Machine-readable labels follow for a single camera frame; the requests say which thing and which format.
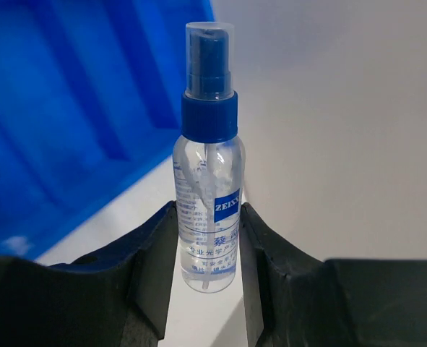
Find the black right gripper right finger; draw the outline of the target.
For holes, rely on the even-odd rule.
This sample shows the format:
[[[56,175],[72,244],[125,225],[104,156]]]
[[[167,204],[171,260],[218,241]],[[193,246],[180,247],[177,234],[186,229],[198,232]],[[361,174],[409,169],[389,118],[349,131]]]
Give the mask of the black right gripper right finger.
[[[250,346],[427,346],[427,260],[319,261],[241,207]]]

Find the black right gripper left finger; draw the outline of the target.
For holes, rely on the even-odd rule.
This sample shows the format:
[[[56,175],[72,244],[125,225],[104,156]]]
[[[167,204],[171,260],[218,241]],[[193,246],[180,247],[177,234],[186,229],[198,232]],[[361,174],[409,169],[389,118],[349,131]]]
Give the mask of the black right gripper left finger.
[[[110,244],[51,266],[0,256],[0,346],[156,346],[176,262],[175,202]]]

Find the blue compartment storage bin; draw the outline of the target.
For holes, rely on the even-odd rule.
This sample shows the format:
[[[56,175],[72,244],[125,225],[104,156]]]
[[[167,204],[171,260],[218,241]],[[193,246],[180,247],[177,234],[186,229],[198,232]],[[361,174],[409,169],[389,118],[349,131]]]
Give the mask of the blue compartment storage bin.
[[[166,159],[208,1],[0,1],[0,254],[34,260]]]

